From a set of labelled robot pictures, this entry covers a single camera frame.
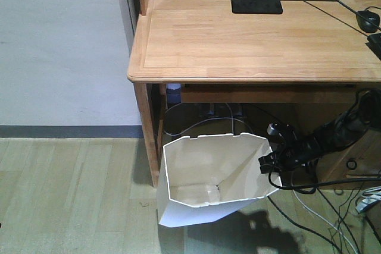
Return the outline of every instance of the computer mouse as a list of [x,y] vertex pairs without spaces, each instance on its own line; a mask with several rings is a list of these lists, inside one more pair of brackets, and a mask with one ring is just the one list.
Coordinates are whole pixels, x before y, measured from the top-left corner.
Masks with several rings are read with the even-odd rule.
[[357,24],[362,31],[367,33],[374,33],[377,31],[377,26],[380,26],[380,15],[369,10],[361,10],[357,11],[357,13],[366,19],[362,19],[359,15],[356,14]]

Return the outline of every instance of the white wall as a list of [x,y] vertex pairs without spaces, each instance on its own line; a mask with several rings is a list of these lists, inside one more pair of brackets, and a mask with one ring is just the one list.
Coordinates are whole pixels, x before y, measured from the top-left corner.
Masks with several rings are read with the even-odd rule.
[[0,0],[0,125],[139,125],[126,32],[119,0]]

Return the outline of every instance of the gray baseboard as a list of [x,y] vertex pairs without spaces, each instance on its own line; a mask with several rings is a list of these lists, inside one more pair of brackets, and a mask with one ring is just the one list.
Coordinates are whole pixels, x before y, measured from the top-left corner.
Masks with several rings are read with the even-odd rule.
[[143,138],[142,126],[6,126],[0,138]]

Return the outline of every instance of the white cable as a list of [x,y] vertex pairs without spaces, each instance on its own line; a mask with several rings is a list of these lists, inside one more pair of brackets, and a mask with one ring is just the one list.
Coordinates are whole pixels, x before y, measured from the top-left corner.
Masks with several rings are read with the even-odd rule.
[[[169,136],[180,136],[180,135],[184,134],[185,132],[189,131],[190,129],[192,129],[192,128],[194,128],[194,127],[196,127],[196,126],[198,126],[198,125],[200,125],[200,124],[202,124],[202,123],[204,123],[204,122],[211,121],[211,120],[223,120],[223,119],[232,119],[232,118],[231,118],[231,117],[208,118],[208,119],[205,119],[205,120],[202,120],[202,121],[200,121],[200,122],[197,122],[197,123],[193,124],[192,126],[188,127],[187,129],[185,129],[185,130],[183,130],[183,131],[181,131],[181,132],[179,132],[179,133],[173,134],[173,133],[169,133],[169,132],[167,132],[166,130],[164,130],[164,133],[165,133],[166,135],[169,135]],[[241,123],[245,124],[245,125],[249,128],[250,133],[253,133],[253,134],[254,134],[252,128],[251,128],[250,125],[248,125],[246,122],[244,122],[244,121],[242,121],[242,120],[240,120],[240,119],[237,119],[237,118],[233,118],[233,120],[236,120],[236,121],[238,121],[238,122],[241,122]]]
[[370,187],[369,189],[363,190],[361,192],[361,197],[369,198],[373,196],[373,200],[381,200],[381,186],[380,187]]
[[234,116],[233,116],[233,111],[232,109],[230,108],[229,104],[228,103],[225,103],[227,108],[229,109],[230,111],[230,117],[232,118],[232,134],[234,135]]
[[349,241],[349,239],[343,234],[343,232],[341,232],[341,230],[339,230],[337,227],[335,227],[331,222],[329,222],[327,219],[325,219],[324,217],[322,217],[320,214],[318,214],[317,212],[313,211],[311,208],[309,208],[301,199],[300,197],[296,194],[296,191],[293,190],[293,194],[295,195],[296,199],[301,203],[301,205],[309,212],[311,212],[312,214],[316,215],[317,217],[319,217],[320,219],[322,219],[325,223],[327,223],[329,226],[331,226],[333,229],[335,229],[347,242],[348,244],[352,247],[354,253],[358,254],[358,252],[356,251],[356,248],[353,246],[353,244]]

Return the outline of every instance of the desk shelf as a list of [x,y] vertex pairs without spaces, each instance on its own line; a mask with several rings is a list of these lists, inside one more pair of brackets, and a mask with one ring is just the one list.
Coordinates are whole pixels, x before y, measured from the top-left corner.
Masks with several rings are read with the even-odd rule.
[[[381,5],[342,1],[355,10]],[[282,0],[281,15],[233,14],[230,0],[140,4],[128,78],[135,85],[154,185],[161,138],[154,135],[152,84],[202,85],[204,91],[210,86],[210,95],[216,85],[240,85],[241,91],[209,100],[234,96],[231,101],[242,102],[255,94],[265,102],[289,103],[348,102],[361,87],[381,86],[381,62],[366,45],[367,34],[358,30],[354,14],[332,0]],[[205,92],[188,93],[192,101],[202,94],[206,100]]]

